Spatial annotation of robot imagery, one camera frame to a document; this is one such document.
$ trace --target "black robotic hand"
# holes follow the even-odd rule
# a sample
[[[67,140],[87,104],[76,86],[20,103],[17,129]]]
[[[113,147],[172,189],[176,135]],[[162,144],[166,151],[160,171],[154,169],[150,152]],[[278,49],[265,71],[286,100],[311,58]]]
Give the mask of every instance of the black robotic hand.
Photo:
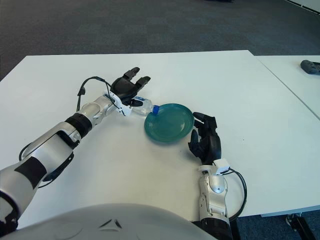
[[[194,126],[198,129],[192,130],[191,140],[188,143],[190,151],[201,159],[203,165],[211,165],[214,160],[221,159],[221,143],[216,133],[217,123],[214,116],[194,112]]]
[[[141,106],[141,101],[134,100],[133,98],[150,80],[150,77],[141,77],[135,84],[131,82],[131,79],[139,72],[139,67],[127,71],[122,77],[117,78],[111,85],[111,92],[116,94],[122,104],[130,105],[133,107]]]

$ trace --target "white table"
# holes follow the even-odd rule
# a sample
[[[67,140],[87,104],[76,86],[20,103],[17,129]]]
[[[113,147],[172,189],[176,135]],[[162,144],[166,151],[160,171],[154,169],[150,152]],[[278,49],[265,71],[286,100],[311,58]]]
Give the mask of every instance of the white table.
[[[257,58],[320,120],[320,75],[307,74],[300,67],[303,60],[320,62],[320,55]]]
[[[74,113],[85,78],[112,82],[135,66],[141,68],[136,79],[151,77],[140,96],[216,117],[222,156],[247,183],[242,216],[320,205],[320,123],[247,50],[27,56],[0,82],[0,168],[16,163],[23,146]],[[102,83],[88,82],[82,103],[103,90]],[[115,112],[83,139],[62,175],[39,189],[20,227],[103,203],[147,204],[198,220],[200,160],[189,152],[189,138],[155,144],[143,117]],[[230,215],[243,199],[231,175]]]

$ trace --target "blue bottle cap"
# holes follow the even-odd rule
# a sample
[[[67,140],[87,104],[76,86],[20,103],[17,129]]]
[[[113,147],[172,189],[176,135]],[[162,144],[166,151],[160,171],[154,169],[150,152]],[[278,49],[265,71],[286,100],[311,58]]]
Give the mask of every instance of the blue bottle cap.
[[[158,112],[159,112],[159,106],[158,106],[158,105],[154,105],[154,106],[153,106],[152,113],[153,113],[154,115],[157,115]]]

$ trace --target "black joint band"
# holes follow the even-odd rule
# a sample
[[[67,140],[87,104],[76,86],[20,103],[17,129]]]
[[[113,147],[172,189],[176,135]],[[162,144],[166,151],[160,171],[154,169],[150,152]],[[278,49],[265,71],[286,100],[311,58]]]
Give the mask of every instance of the black joint band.
[[[84,138],[92,129],[90,120],[85,115],[80,113],[73,114],[73,116],[69,117],[65,121],[75,127],[81,138]]]
[[[47,174],[47,170],[43,164],[33,156],[18,166],[15,171],[24,175],[30,181],[33,189],[35,189],[44,175]]]

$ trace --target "bottle label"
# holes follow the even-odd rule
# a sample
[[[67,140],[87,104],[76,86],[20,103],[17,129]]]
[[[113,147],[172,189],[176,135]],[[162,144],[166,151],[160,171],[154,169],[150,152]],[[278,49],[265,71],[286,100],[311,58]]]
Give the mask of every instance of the bottle label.
[[[143,98],[143,97],[141,97],[141,96],[136,96],[135,99],[140,100],[140,101],[146,100],[145,98]]]

